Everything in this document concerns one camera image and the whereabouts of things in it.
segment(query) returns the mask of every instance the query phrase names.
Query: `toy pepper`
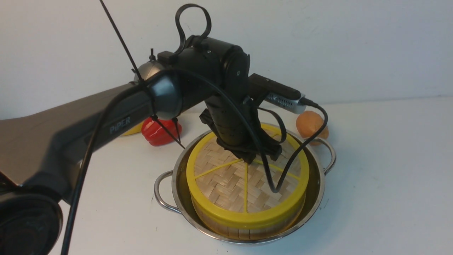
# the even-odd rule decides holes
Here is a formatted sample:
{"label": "toy pepper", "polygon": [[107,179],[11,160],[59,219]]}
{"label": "toy pepper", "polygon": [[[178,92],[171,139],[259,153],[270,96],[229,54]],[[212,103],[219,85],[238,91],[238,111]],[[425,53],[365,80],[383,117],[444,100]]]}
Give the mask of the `toy pepper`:
{"label": "toy pepper", "polygon": [[[179,124],[177,119],[159,121],[174,137],[179,138],[183,127]],[[141,133],[152,146],[160,146],[174,141],[165,129],[152,118],[147,118],[143,122]]]}

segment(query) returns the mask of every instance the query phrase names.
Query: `stainless steel pot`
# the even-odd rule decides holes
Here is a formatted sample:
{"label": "stainless steel pot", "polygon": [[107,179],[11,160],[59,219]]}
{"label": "stainless steel pot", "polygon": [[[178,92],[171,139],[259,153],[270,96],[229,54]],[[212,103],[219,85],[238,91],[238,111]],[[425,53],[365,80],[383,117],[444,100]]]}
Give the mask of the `stainless steel pot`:
{"label": "stainless steel pot", "polygon": [[[324,195],[325,188],[324,176],[329,173],[329,171],[332,169],[333,165],[337,160],[337,155],[333,147],[330,145],[330,143],[328,143],[326,140],[322,138],[316,138],[314,141],[320,142],[323,145],[325,145],[329,149],[332,159],[329,165],[326,168],[323,168],[320,164],[319,159],[316,157],[316,154],[313,152],[313,149],[310,146],[307,146],[304,149],[305,154],[307,155],[308,158],[308,164],[310,166],[310,179],[307,185],[306,190],[307,195],[305,198],[304,207],[299,217],[296,219],[296,221],[292,224],[291,227],[277,235],[259,240],[236,240],[219,235],[209,230],[203,224],[203,222],[200,220],[197,213],[195,212],[195,209],[192,205],[192,199],[190,196],[190,191],[186,179],[186,165],[190,153],[192,152],[193,148],[198,143],[198,141],[200,141],[208,133],[210,133],[210,131],[197,137],[194,141],[192,141],[189,144],[189,146],[186,147],[183,153],[181,153],[181,156],[179,156],[175,168],[172,171],[165,172],[157,178],[154,184],[154,196],[163,208],[172,212],[182,214],[186,218],[186,220],[190,222],[190,224],[192,224],[196,229],[200,230],[202,233],[212,238],[240,245],[262,244],[278,240],[302,227],[311,218],[311,216],[313,216],[313,214],[318,209],[319,204],[321,203],[321,200]],[[299,141],[299,139],[296,138],[296,136],[293,133],[291,132],[288,133],[291,134],[297,141]],[[170,176],[172,176],[172,192],[173,198],[176,202],[176,207],[166,203],[159,193],[159,186],[161,181]]]}

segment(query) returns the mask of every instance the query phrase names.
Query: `white backdrop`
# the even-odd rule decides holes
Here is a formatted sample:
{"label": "white backdrop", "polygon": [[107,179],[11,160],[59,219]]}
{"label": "white backdrop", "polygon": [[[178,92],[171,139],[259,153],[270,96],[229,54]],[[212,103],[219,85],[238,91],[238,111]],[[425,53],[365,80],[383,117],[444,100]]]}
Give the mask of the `white backdrop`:
{"label": "white backdrop", "polygon": [[[106,0],[137,64],[174,51],[188,0]],[[251,72],[320,103],[453,95],[451,0],[192,0],[211,36],[251,54]],[[182,16],[201,34],[202,12]],[[0,119],[45,110],[130,81],[97,0],[3,0]]]}

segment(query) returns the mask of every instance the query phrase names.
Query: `white table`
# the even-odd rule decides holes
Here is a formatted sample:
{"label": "white table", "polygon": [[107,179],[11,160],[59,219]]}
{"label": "white table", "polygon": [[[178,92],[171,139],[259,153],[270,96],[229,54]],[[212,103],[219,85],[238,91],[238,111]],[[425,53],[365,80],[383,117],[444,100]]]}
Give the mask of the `white table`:
{"label": "white table", "polygon": [[[325,105],[338,155],[319,209],[277,242],[239,247],[214,240],[153,198],[157,176],[182,149],[121,137],[93,156],[70,254],[451,254],[453,252],[453,98]],[[296,116],[277,110],[287,128]],[[263,113],[263,122],[272,122]],[[183,144],[208,130],[181,116]],[[323,162],[327,150],[317,149]],[[161,186],[173,203],[170,180]],[[64,217],[69,206],[61,203]],[[63,234],[51,254],[59,254]]]}

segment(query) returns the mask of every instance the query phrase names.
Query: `yellow object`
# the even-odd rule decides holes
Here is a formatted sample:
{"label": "yellow object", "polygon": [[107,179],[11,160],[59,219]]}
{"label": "yellow object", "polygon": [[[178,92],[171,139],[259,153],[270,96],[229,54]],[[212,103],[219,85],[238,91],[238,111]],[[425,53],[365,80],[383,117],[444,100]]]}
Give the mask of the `yellow object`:
{"label": "yellow object", "polygon": [[[305,111],[301,113],[296,119],[296,128],[302,138],[312,136],[324,123],[324,119],[313,111]],[[326,128],[318,135],[320,138],[327,139],[329,136],[329,129]],[[311,143],[312,145],[319,145],[318,142]]]}
{"label": "yellow object", "polygon": [[[262,127],[267,130],[271,130],[273,132],[280,133],[280,129],[263,124]],[[255,213],[247,212],[244,210],[243,212],[237,211],[229,211],[214,205],[212,202],[206,198],[203,193],[200,191],[196,178],[199,176],[195,176],[195,160],[197,155],[200,153],[203,146],[210,141],[213,137],[215,137],[214,133],[209,133],[203,139],[201,139],[198,144],[193,149],[188,163],[187,163],[187,183],[189,186],[189,190],[192,195],[193,201],[197,204],[198,208],[202,210],[203,214],[207,215],[209,218],[213,219],[219,224],[224,226],[238,228],[238,229],[260,229],[273,226],[275,224],[279,224],[284,221],[286,218],[290,217],[298,210],[300,210],[301,199],[305,195],[305,189],[307,188],[308,184],[308,177],[309,177],[309,166],[308,160],[305,153],[302,151],[298,155],[298,160],[301,165],[300,175],[296,177],[298,179],[298,184],[294,190],[294,192],[280,204],[275,207],[272,207],[265,211],[259,211]],[[299,143],[290,135],[287,136],[287,141],[290,143],[291,146],[294,148],[299,147]],[[241,160],[236,160],[234,162],[230,162],[229,164],[239,162]],[[282,172],[283,169],[280,169],[276,166],[270,166],[271,168]],[[244,184],[244,205],[247,205],[247,178],[245,178]]]}
{"label": "yellow object", "polygon": [[142,125],[143,125],[143,121],[140,122],[140,124],[136,125],[135,127],[129,129],[126,133],[122,134],[122,136],[129,136],[129,135],[133,135],[136,133],[140,133]]}

